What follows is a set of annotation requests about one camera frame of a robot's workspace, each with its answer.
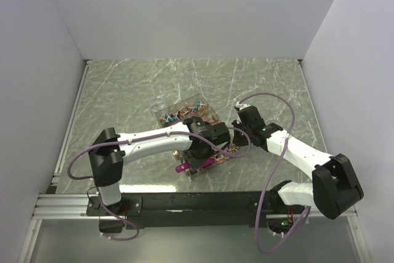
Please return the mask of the magenta plastic scoop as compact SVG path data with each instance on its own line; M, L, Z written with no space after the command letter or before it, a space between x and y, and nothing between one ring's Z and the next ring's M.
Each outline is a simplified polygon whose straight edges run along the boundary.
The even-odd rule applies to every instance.
M180 165L175 167L175 171L176 171L176 173L181 173L181 172L188 171L191 174L196 174L197 172L200 172L203 169L206 169L209 166L212 166L214 163L215 163L215 159L209 158L202 165L198 166L197 168L194 168L190 163L183 162Z

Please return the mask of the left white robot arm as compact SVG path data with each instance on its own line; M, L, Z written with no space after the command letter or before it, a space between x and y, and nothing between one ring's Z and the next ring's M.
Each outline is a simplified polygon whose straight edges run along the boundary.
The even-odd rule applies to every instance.
M189 167L199 169L229 142L230 132L225 123L211 125L200 117L133 134L117 134L114 128L102 131L89 151L102 209L110 215L122 210L119 181L125 164L159 153L178 151Z

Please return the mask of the black base beam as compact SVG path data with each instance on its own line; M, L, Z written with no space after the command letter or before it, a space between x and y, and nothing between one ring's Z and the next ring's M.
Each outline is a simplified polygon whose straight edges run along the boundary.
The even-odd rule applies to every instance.
M159 192L123 193L121 201L103 206L100 198L90 196L86 208L89 217L101 221L114 214L140 229L147 227L194 227L255 225L260 214L260 227L265 227L267 216L300 214L302 206L286 206L267 192L262 209L258 209L259 191L248 192Z

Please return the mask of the clear compartment candy box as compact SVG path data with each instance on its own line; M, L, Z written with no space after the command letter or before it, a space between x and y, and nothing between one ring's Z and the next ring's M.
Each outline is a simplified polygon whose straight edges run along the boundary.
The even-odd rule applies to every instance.
M194 95L168 107L158 105L153 110L153 114L161 127L168 127L193 116L200 117L205 124L210 124L212 126L220 123L219 116L202 94ZM180 164L185 162L183 159L183 152L174 151L173 154L174 157L180 161ZM217 150L215 150L215 154L212 158L215 159L215 163L212 166L209 166L196 174L191 174L188 171L185 171L184 173L192 179L230 159L229 156L224 155Z

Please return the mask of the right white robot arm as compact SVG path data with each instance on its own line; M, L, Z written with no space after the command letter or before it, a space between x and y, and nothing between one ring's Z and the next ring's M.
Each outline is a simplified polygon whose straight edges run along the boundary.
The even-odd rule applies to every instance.
M284 213L292 205L310 206L336 219L363 199L363 189L347 156L321 152L290 136L281 126L265 124L255 106L238 103L235 109L239 117L232 122L235 145L253 144L283 156L311 179L310 183L285 180L273 187L269 193L272 210Z

